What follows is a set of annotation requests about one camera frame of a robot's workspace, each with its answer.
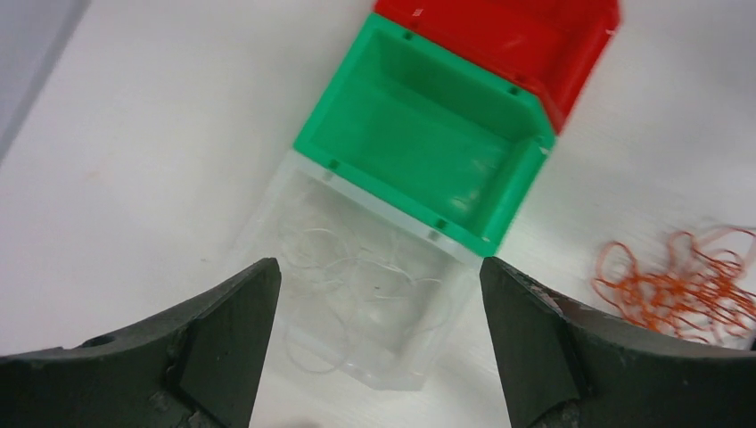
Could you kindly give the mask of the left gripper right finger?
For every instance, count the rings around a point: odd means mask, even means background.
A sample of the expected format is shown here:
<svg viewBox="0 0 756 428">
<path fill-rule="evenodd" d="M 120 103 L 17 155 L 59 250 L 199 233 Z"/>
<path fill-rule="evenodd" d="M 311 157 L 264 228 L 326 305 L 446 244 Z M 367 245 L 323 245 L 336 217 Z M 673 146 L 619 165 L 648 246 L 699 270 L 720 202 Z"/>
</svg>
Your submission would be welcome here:
<svg viewBox="0 0 756 428">
<path fill-rule="evenodd" d="M 753 351 L 631 325 L 495 257 L 480 280 L 512 426 L 754 426 Z"/>
</svg>

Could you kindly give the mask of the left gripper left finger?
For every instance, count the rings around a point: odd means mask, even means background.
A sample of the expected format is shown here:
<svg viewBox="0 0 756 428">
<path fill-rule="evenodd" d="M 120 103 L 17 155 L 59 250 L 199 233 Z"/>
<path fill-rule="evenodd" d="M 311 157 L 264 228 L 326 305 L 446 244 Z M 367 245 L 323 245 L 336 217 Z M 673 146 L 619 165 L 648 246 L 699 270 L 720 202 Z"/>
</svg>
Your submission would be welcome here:
<svg viewBox="0 0 756 428">
<path fill-rule="evenodd" d="M 248 426 L 281 282 L 276 259 L 261 259 L 75 348 L 2 357 L 2 426 Z"/>
</svg>

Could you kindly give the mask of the clear plastic bin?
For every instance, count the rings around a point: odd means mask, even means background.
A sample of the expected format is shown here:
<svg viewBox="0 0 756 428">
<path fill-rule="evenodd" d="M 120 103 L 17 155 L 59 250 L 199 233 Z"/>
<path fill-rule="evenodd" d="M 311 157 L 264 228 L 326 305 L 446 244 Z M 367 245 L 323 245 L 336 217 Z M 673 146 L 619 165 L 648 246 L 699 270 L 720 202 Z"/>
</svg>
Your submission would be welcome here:
<svg viewBox="0 0 756 428">
<path fill-rule="evenodd" d="M 422 389 L 481 258 L 295 151 L 229 252 L 233 273 L 282 273 L 275 344 L 301 371 L 341 371 L 379 391 Z"/>
</svg>

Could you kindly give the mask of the green plastic bin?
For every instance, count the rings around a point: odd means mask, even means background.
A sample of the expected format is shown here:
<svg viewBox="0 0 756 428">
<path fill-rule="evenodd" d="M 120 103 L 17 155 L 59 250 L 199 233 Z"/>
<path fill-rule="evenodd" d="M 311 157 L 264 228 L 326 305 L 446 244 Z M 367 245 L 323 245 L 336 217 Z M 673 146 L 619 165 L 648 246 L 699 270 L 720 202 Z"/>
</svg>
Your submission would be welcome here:
<svg viewBox="0 0 756 428">
<path fill-rule="evenodd" d="M 540 100 L 377 13 L 294 148 L 480 257 L 555 145 Z"/>
</svg>

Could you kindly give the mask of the red plastic bin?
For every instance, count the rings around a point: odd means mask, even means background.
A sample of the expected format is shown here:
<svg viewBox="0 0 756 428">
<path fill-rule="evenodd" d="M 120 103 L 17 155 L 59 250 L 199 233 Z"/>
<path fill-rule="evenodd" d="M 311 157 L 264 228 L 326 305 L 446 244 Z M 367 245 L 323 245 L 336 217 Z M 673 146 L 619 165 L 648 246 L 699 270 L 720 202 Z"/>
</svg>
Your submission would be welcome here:
<svg viewBox="0 0 756 428">
<path fill-rule="evenodd" d="M 621 24 L 619 0 L 379 0 L 374 12 L 534 94 L 557 134 Z"/>
</svg>

